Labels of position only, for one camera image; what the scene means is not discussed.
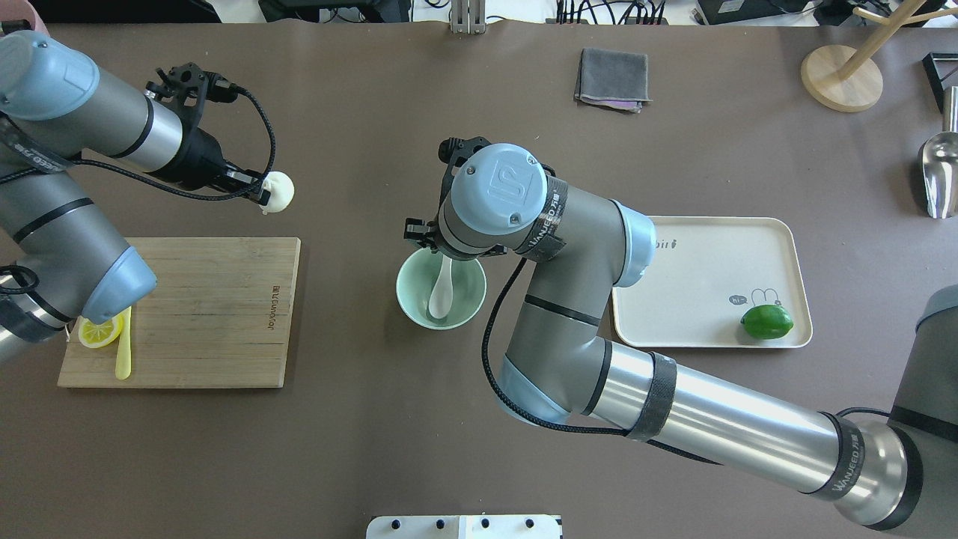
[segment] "white bracket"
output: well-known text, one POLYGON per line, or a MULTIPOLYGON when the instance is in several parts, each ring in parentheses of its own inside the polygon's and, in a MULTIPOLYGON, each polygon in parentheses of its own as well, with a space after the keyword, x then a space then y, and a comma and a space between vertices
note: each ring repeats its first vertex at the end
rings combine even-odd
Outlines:
POLYGON ((486 0, 449 1, 449 28, 452 33, 486 33, 486 0))
POLYGON ((561 539, 557 515, 418 515, 376 517, 366 539, 561 539))

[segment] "spoon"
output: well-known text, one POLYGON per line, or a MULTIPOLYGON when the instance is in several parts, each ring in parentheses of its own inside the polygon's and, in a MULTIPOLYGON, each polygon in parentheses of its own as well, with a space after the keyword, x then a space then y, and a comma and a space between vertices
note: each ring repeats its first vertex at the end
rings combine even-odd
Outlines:
POLYGON ((958 86, 945 94, 944 131, 922 145, 928 215, 944 219, 958 213, 958 86))
POLYGON ((429 296, 429 315, 437 320, 448 316, 452 308, 452 259, 444 254, 440 256, 443 257, 443 265, 429 296))
POLYGON ((129 378, 129 373, 133 370, 133 358, 129 349, 130 333, 133 329, 131 327, 132 311, 132 307, 127 307, 120 313, 120 316, 123 317, 123 330, 120 332, 120 346, 117 348, 117 364, 113 370, 113 374, 117 377, 117 380, 126 380, 129 378))

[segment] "lemon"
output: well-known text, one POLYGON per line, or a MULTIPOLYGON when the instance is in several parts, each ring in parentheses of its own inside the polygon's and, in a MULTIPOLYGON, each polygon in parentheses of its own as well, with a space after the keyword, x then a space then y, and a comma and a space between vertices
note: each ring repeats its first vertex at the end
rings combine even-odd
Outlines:
POLYGON ((114 316, 102 324, 95 324, 81 316, 77 325, 80 327, 80 344, 87 348, 103 348, 123 332, 123 317, 114 316))
POLYGON ((781 305, 759 305, 752 307, 741 318, 745 333, 755 339, 778 339, 784 337, 795 323, 788 311, 781 305))

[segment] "light blue cover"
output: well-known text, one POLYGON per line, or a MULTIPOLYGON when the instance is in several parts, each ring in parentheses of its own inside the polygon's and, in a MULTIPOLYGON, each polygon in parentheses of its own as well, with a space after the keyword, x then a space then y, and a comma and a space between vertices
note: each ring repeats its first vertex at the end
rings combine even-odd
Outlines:
POLYGON ((100 85, 100 68, 87 55, 40 32, 0 38, 0 110, 40 121, 80 108, 100 85))
POLYGON ((505 236, 536 220, 545 205, 545 171, 514 144, 486 146, 456 173, 449 197, 469 228, 505 236))
POLYGON ((130 247, 117 258, 83 306, 83 317, 102 324, 156 288, 156 275, 130 247))
POLYGON ((626 260, 614 286, 625 288, 639 282, 655 256, 655 223, 641 213, 613 200, 626 229, 626 260))
MULTIPOLYGON (((515 368, 513 362, 509 361, 509 358, 506 356, 502 358, 499 387, 502 388, 503 392, 506 393, 506 396, 509 397, 511 401, 539 419, 564 425, 569 415, 571 415, 568 411, 556 404, 556 401, 550 399, 530 382, 524 374, 519 372, 519 369, 515 368)), ((509 407, 503 404, 501 400, 499 401, 499 406, 519 421, 529 423, 529 421, 519 417, 514 411, 509 410, 509 407)))
POLYGON ((928 298, 928 304, 924 306, 924 314, 918 320, 915 331, 922 325, 922 322, 939 314, 941 311, 954 309, 958 307, 958 285, 942 288, 928 298))

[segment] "green bowl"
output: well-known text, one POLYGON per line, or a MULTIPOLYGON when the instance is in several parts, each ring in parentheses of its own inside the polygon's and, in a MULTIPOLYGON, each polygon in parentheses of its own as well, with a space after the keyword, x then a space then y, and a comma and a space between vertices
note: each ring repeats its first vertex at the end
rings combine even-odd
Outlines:
POLYGON ((396 298, 409 318, 424 328, 452 329, 469 321, 479 312, 486 299, 486 273, 478 260, 452 261, 452 307, 449 314, 438 320, 429 314, 429 296, 439 270, 443 255, 429 249, 414 252, 399 268, 396 277, 396 298))

